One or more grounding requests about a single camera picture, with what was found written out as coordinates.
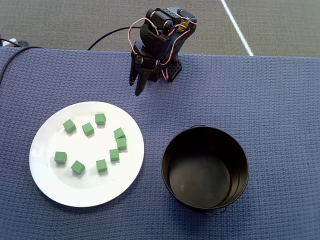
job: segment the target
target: pot handle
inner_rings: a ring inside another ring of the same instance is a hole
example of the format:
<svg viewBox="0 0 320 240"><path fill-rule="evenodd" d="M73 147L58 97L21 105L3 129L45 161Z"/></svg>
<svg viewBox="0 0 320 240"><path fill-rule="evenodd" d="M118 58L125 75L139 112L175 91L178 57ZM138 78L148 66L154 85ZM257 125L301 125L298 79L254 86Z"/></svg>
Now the pot handle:
<svg viewBox="0 0 320 240"><path fill-rule="evenodd" d="M220 212L217 212L217 213L203 212L203 214L210 215L210 216L220 215L220 214L223 214L226 210L227 210L227 207L225 206L223 211L220 211Z"/></svg>
<svg viewBox="0 0 320 240"><path fill-rule="evenodd" d="M196 124L196 125L193 125L191 126L190 128L195 128L195 127L206 127L206 125L203 125L203 124Z"/></svg>

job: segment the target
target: floor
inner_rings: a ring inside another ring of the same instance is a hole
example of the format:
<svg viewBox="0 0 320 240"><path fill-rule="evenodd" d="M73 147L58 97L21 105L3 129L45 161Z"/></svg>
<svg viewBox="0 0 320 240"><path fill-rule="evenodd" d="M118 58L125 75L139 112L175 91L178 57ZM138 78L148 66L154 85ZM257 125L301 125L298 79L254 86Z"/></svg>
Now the floor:
<svg viewBox="0 0 320 240"><path fill-rule="evenodd" d="M1 0L0 34L32 46L86 50L149 8L172 6L198 19L182 53L320 57L319 0ZM127 31L93 50L130 51Z"/></svg>

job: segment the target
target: white plate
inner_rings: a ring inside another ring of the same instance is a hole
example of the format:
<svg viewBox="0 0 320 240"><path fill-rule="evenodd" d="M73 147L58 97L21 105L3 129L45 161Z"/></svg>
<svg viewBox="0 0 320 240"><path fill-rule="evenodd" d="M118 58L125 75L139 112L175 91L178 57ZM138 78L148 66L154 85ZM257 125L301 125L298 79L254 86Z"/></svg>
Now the white plate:
<svg viewBox="0 0 320 240"><path fill-rule="evenodd" d="M97 126L95 114L103 113L106 123ZM71 119L76 130L67 133L63 123ZM90 122L94 134L86 136L82 126ZM109 150L117 148L114 130L122 128L126 150L120 160L110 161ZM105 102L80 102L52 115L36 133L29 155L36 185L52 200L71 207L106 203L123 193L137 177L144 159L144 140L135 120L121 108ZM66 152L65 164L54 161L56 152ZM98 172L96 161L105 159L107 171ZM84 164L78 175L71 169Z"/></svg>

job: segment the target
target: blue tablecloth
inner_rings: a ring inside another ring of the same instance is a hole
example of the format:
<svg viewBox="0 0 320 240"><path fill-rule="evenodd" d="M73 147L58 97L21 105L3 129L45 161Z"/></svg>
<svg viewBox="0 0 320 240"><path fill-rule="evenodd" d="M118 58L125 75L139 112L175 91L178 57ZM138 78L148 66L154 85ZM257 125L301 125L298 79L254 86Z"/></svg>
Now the blue tablecloth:
<svg viewBox="0 0 320 240"><path fill-rule="evenodd" d="M0 48L0 69L16 48ZM181 55L173 83L136 97L128 52L29 49L0 86L0 239L319 239L320 58ZM102 101L139 125L145 157L134 183L89 208L36 186L29 150L40 126L74 103ZM185 209L166 189L161 157L180 131L231 134L250 168L243 195L219 216Z"/></svg>

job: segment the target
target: green foam block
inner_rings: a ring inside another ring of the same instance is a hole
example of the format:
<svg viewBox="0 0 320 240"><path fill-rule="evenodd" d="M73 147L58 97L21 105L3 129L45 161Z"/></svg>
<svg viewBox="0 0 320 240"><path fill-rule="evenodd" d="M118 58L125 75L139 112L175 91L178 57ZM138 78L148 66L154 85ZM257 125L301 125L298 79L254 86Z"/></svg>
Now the green foam block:
<svg viewBox="0 0 320 240"><path fill-rule="evenodd" d="M87 124L82 126L83 132L86 136L89 136L95 132L94 128L92 127L91 123L88 122Z"/></svg>
<svg viewBox="0 0 320 240"><path fill-rule="evenodd" d="M85 165L83 165L81 162L76 160L74 164L71 166L72 170L75 171L77 174L81 174L83 170L85 169Z"/></svg>
<svg viewBox="0 0 320 240"><path fill-rule="evenodd" d="M119 160L119 149L111 149L110 150L110 160L111 161Z"/></svg>
<svg viewBox="0 0 320 240"><path fill-rule="evenodd" d="M106 160L104 159L98 160L98 161L95 161L95 163L96 163L96 168L98 169L98 172L103 172L107 170Z"/></svg>
<svg viewBox="0 0 320 240"><path fill-rule="evenodd" d="M114 136L116 139L122 139L122 138L126 137L126 135L125 135L124 131L122 131L121 127L118 128L117 130L115 130L113 133L114 133Z"/></svg>
<svg viewBox="0 0 320 240"><path fill-rule="evenodd" d="M67 120L64 124L63 124L65 130L68 133L73 132L74 130L76 130L76 125L74 124L73 121L71 121L71 119Z"/></svg>
<svg viewBox="0 0 320 240"><path fill-rule="evenodd" d="M94 118L97 125L106 124L106 116L103 113L97 113Z"/></svg>
<svg viewBox="0 0 320 240"><path fill-rule="evenodd" d="M56 151L54 155L54 161L57 164L65 164L67 161L67 154L64 151Z"/></svg>
<svg viewBox="0 0 320 240"><path fill-rule="evenodd" d="M124 137L124 138L118 138L116 140L116 145L118 147L119 150L124 150L124 149L127 149L127 143L126 143L127 139Z"/></svg>

